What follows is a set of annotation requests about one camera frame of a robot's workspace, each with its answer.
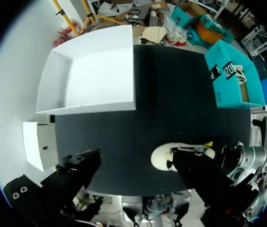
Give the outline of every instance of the open white box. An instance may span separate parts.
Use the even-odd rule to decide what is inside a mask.
[[[41,114],[135,110],[132,26],[78,36],[52,49],[36,104]]]

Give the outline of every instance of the cluttered table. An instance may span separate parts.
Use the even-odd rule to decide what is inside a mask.
[[[204,55],[135,45],[136,111],[56,116],[59,158],[101,149],[89,190],[157,195],[186,189],[179,175],[155,169],[151,153],[169,142],[214,139],[249,144],[250,110],[217,108]]]

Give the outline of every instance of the white shoe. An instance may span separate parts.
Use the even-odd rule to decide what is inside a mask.
[[[172,162],[173,152],[172,148],[178,148],[183,152],[200,152],[206,154],[208,157],[214,159],[215,151],[205,145],[191,145],[186,143],[166,143],[156,148],[151,154],[151,164],[156,169],[162,171],[175,171],[176,168],[168,166],[167,163]]]

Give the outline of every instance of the red object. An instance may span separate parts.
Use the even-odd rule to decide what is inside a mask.
[[[177,42],[176,45],[177,46],[185,46],[186,45],[186,42],[183,42],[183,43]]]
[[[170,44],[175,44],[176,46],[185,46],[185,45],[186,45],[186,42],[184,42],[184,43],[180,43],[179,41],[176,42],[176,41],[171,41],[171,40],[169,40],[169,39],[168,39],[168,35],[166,36],[166,41],[167,41],[168,43],[170,43]]]
[[[57,39],[57,40],[53,41],[53,46],[57,47],[57,46],[61,45],[62,43],[64,43],[63,39]]]
[[[68,34],[66,32],[58,32],[60,35],[60,38],[63,39],[64,42],[70,40]]]
[[[76,26],[77,26],[77,22],[73,21],[73,22],[72,22],[72,25],[73,25],[74,27],[76,27]],[[67,34],[68,34],[69,32],[72,32],[71,27],[67,27],[66,29],[64,29],[64,32],[66,32]]]

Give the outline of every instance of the yellow tripod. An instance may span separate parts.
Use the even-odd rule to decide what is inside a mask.
[[[69,20],[68,16],[65,14],[64,10],[59,5],[58,1],[57,0],[53,0],[53,3],[55,4],[55,6],[59,10],[59,12],[57,14],[61,14],[62,15],[62,17],[65,19],[66,23],[69,25],[69,27],[72,29],[72,31],[74,32],[74,34],[76,36],[81,35],[86,30],[86,26],[89,23],[89,21],[91,21],[92,23],[94,23],[95,22],[95,17],[98,17],[98,18],[101,18],[101,19],[104,19],[104,20],[108,20],[108,21],[112,21],[112,22],[115,22],[115,23],[120,24],[120,25],[124,25],[123,23],[121,23],[121,22],[119,22],[117,20],[114,20],[114,19],[111,19],[111,18],[108,18],[108,17],[103,17],[103,16],[98,15],[98,14],[93,14],[90,11],[90,8],[89,8],[86,0],[82,0],[83,6],[84,6],[84,8],[85,8],[85,10],[87,12],[87,16],[85,18],[85,21],[84,21],[84,23],[82,25],[81,30],[78,32],[77,29],[75,28],[75,26]]]

